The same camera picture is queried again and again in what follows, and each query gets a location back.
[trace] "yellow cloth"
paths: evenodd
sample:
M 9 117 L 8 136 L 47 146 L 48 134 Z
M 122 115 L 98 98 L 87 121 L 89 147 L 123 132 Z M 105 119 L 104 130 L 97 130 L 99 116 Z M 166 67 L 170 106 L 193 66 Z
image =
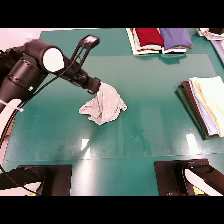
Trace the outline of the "yellow cloth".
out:
M 224 137 L 224 83 L 220 76 L 192 78 L 196 96 L 216 124 L 219 136 Z

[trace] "purple folded cloth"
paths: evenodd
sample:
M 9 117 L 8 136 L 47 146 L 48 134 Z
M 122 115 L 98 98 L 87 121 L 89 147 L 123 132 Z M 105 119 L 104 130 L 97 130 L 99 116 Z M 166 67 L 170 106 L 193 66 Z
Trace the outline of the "purple folded cloth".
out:
M 192 48 L 192 41 L 187 28 L 159 28 L 164 40 L 164 50 L 175 47 Z

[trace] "teal tabletop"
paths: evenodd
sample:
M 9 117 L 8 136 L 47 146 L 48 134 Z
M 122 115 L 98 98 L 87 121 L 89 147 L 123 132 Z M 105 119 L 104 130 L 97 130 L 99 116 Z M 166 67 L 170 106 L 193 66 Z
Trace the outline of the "teal tabletop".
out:
M 191 77 L 224 79 L 223 64 L 210 41 L 195 29 L 189 33 L 193 49 L 181 57 L 133 56 L 123 28 L 42 33 L 42 40 L 68 57 L 84 36 L 100 37 L 83 68 L 115 87 L 128 109 L 98 126 L 78 112 L 93 96 L 56 80 L 17 115 L 5 169 L 72 164 L 71 195 L 158 195 L 154 161 L 208 158 L 224 173 L 224 138 L 202 140 L 175 93 L 180 82 Z

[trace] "clothing pile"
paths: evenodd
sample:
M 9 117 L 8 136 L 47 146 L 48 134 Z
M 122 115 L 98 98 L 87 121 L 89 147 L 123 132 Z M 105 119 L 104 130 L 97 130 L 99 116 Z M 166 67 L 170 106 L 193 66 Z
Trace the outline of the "clothing pile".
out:
M 224 64 L 224 28 L 196 28 L 196 31 L 199 36 L 205 36 L 212 42 Z
M 177 93 L 200 130 L 203 139 L 224 137 L 224 83 L 220 76 L 190 78 Z
M 192 48 L 187 28 L 126 28 L 134 55 L 185 53 Z

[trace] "dark green folded cloth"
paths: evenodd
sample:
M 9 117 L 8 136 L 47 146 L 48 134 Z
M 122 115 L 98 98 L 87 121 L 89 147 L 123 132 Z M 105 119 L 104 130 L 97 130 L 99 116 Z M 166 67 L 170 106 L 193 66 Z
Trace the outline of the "dark green folded cloth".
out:
M 211 136 L 208 136 L 204 125 L 202 124 L 202 121 L 200 120 L 200 118 L 197 116 L 196 112 L 194 111 L 194 108 L 190 102 L 190 99 L 188 98 L 186 91 L 184 89 L 184 87 L 182 85 L 180 85 L 177 89 L 177 93 L 182 101 L 182 103 L 184 104 L 184 106 L 186 107 L 188 113 L 191 115 L 192 119 L 194 120 L 198 130 L 200 131 L 203 140 L 208 140 L 211 138 Z

